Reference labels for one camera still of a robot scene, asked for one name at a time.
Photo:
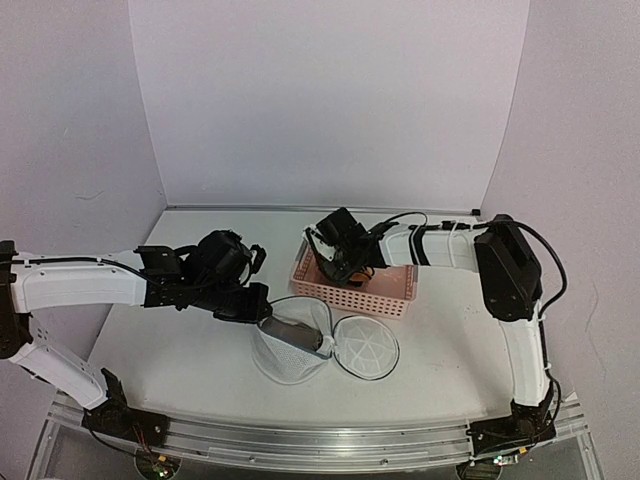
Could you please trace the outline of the grey bra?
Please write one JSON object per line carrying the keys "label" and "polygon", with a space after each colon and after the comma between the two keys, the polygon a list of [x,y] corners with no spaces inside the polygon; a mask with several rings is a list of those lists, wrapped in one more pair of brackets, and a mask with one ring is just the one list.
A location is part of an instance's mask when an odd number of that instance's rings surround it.
{"label": "grey bra", "polygon": [[317,351],[323,343],[321,331],[302,322],[290,322],[271,316],[262,322],[260,329],[302,349]]}

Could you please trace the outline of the white mesh laundry bag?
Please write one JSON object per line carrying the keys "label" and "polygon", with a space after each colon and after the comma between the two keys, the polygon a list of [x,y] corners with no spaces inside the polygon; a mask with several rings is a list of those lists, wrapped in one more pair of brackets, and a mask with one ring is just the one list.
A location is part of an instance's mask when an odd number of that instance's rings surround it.
{"label": "white mesh laundry bag", "polygon": [[401,350],[396,336],[376,319],[362,315],[335,319],[327,303],[308,296],[276,300],[271,316],[305,323],[323,335],[321,347],[311,351],[264,333],[260,329],[264,320],[257,325],[252,338],[254,363],[278,384],[306,382],[331,362],[356,379],[378,381],[388,377],[399,363]]}

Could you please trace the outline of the orange black bra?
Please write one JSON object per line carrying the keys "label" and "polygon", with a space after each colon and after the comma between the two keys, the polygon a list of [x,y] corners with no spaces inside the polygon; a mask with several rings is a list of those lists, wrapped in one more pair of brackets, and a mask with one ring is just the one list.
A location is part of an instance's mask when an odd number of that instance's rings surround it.
{"label": "orange black bra", "polygon": [[372,267],[361,268],[354,272],[347,280],[347,284],[352,287],[362,287],[370,282],[375,275],[375,269]]}

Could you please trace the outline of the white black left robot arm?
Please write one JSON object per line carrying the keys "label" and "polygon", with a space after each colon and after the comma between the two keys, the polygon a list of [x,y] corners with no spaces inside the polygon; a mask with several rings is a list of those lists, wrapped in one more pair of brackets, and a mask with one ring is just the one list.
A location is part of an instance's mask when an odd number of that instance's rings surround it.
{"label": "white black left robot arm", "polygon": [[195,245],[143,245],[104,255],[20,253],[1,243],[1,357],[72,398],[93,434],[159,447],[166,415],[129,404],[119,377],[59,343],[35,314],[92,307],[195,308],[214,318],[258,324],[272,312],[269,288],[254,281],[266,259],[229,230]]}

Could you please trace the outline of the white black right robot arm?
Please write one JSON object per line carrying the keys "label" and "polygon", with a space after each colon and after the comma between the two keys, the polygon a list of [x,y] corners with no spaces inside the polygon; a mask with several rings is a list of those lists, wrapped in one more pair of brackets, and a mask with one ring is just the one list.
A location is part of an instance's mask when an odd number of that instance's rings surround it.
{"label": "white black right robot arm", "polygon": [[475,457],[529,449],[555,437],[561,385],[548,360],[542,267],[527,239],[533,228],[500,214],[485,223],[406,224],[396,215],[365,228],[340,208],[302,233],[320,272],[344,286],[368,269],[439,267],[479,277],[483,302],[505,338],[513,381],[510,413],[475,421],[467,434]]}

